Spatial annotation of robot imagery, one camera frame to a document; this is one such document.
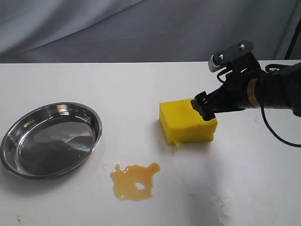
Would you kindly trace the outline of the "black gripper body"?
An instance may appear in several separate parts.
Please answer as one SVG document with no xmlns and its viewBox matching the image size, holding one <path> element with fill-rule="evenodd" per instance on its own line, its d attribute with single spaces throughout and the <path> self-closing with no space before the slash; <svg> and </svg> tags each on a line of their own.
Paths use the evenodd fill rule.
<svg viewBox="0 0 301 226">
<path fill-rule="evenodd" d="M 240 56 L 220 63 L 212 56 L 209 65 L 218 71 L 222 85 L 206 96 L 206 113 L 227 113 L 260 108 L 263 102 L 263 70 L 254 56 Z"/>
</svg>

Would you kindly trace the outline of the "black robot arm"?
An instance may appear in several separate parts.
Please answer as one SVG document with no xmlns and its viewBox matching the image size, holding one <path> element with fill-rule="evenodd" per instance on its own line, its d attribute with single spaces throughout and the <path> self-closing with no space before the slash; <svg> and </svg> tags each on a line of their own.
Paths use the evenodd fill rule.
<svg viewBox="0 0 301 226">
<path fill-rule="evenodd" d="M 301 65 L 269 64 L 265 70 L 252 57 L 228 62 L 220 75 L 226 80 L 215 91 L 201 92 L 192 100 L 192 108 L 205 121 L 217 113 L 251 108 L 290 109 L 301 115 Z"/>
</svg>

